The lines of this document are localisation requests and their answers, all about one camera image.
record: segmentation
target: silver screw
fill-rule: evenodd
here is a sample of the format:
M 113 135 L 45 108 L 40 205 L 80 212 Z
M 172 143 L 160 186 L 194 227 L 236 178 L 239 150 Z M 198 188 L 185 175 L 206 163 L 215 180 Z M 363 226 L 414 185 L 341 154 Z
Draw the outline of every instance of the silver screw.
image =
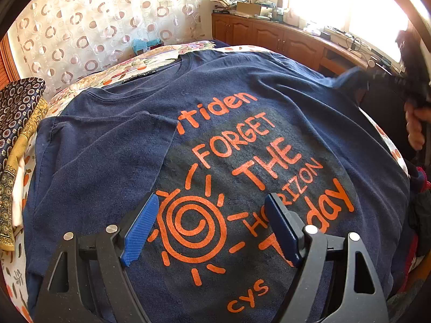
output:
M 317 229 L 317 227 L 316 227 L 316 226 L 313 226 L 313 225 L 306 225 L 306 226 L 305 226 L 305 231 L 306 231 L 308 234 L 316 234 L 316 233 L 317 233 L 317 231 L 318 231 L 318 229 Z
M 73 233 L 72 232 L 65 233 L 64 236 L 63 236 L 63 239 L 64 240 L 71 240 L 71 239 L 73 239 Z
M 358 241 L 359 239 L 361 239 L 361 237 L 359 237 L 359 234 L 357 234 L 356 232 L 350 232 L 349 238 L 352 239 L 352 241 Z
M 115 233 L 118 231 L 117 225 L 109 225 L 106 228 L 107 233 Z

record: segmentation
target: bed sheet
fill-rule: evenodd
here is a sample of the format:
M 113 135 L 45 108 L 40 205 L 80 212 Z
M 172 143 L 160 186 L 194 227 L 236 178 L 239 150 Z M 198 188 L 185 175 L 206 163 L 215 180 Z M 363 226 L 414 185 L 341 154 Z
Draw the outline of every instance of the bed sheet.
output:
M 46 117 L 60 115 L 64 108 L 68 105 L 68 103 L 70 103 L 70 101 L 72 101 L 73 98 L 75 98 L 82 91 L 89 87 L 101 88 L 103 86 L 117 83 L 119 81 L 129 79 L 133 76 L 146 73 L 160 66 L 164 66 L 173 62 L 178 58 L 179 54 L 206 49 L 215 49 L 220 52 L 271 52 L 265 48 L 252 45 L 229 46 L 224 48 L 214 47 L 214 43 L 210 41 L 200 41 L 183 45 L 163 46 L 160 48 L 156 48 L 152 51 L 146 52 L 140 56 L 131 58 L 123 63 L 117 64 L 116 66 L 113 66 L 112 68 L 109 68 L 105 71 L 89 75 L 53 96 L 49 103 L 50 107 Z M 386 143 L 389 150 L 391 151 L 393 158 L 397 161 L 397 163 L 404 170 L 404 172 L 408 174 L 404 160 L 395 145 L 383 132 L 383 130 L 365 112 L 363 112 L 363 114 L 368 118 L 371 124 L 379 132 L 383 141 Z M 22 192 L 23 208 L 25 207 L 30 181 L 35 167 L 35 142 L 36 134 L 34 134 L 29 140 L 29 145 L 24 155 L 25 177 L 24 188 Z M 15 305 L 17 310 L 21 312 L 21 314 L 27 319 L 27 321 L 32 322 L 27 310 L 28 294 L 27 286 L 25 283 L 24 230 L 21 228 L 20 230 L 16 230 L 15 233 L 16 251 L 0 251 L 0 261 L 6 286 L 12 303 Z

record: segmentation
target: neckline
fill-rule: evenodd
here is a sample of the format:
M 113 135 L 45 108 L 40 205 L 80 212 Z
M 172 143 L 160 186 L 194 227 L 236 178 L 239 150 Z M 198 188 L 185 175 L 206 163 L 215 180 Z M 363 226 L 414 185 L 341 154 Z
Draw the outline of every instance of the neckline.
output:
M 116 100 L 129 99 L 129 98 L 138 97 L 138 96 L 149 96 L 150 94 L 153 94 L 154 92 L 162 89 L 163 87 L 166 87 L 166 85 L 172 83 L 172 81 L 181 77 L 182 75 L 184 75 L 190 70 L 191 64 L 192 64 L 191 57 L 189 55 L 190 53 L 191 52 L 178 55 L 178 59 L 172 62 L 171 64 L 167 64 L 166 66 L 163 66 L 161 68 L 155 68 L 154 70 L 156 70 L 159 76 L 161 76 L 160 73 L 163 73 L 163 71 L 171 68 L 172 66 L 177 65 L 178 62 L 180 63 L 180 68 L 175 74 L 171 75 L 168 78 L 165 78 L 163 82 L 158 83 L 157 85 L 145 87 L 144 91 L 142 87 L 141 88 L 138 87 L 131 91 L 128 91 L 127 93 L 117 94 L 117 93 L 110 92 L 104 89 L 103 87 L 99 89 L 90 87 L 86 90 L 86 92 L 104 101 L 116 101 Z M 115 84 L 113 87 L 121 86 L 122 84 L 123 82 L 120 82 Z

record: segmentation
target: circle patterned curtain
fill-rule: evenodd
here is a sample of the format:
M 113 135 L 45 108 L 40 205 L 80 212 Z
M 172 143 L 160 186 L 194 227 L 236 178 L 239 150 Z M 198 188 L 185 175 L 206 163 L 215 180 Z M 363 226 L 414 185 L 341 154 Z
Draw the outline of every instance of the circle patterned curtain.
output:
M 133 39 L 165 44 L 202 36 L 200 0 L 32 0 L 9 31 L 44 97 L 133 57 Z

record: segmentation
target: pile of clothes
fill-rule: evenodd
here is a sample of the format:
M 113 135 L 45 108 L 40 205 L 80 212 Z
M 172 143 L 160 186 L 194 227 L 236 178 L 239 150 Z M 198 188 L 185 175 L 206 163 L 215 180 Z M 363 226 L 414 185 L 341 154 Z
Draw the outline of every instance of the pile of clothes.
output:
M 248 0 L 210 0 L 219 3 L 224 8 L 234 8 L 238 2 L 248 2 Z

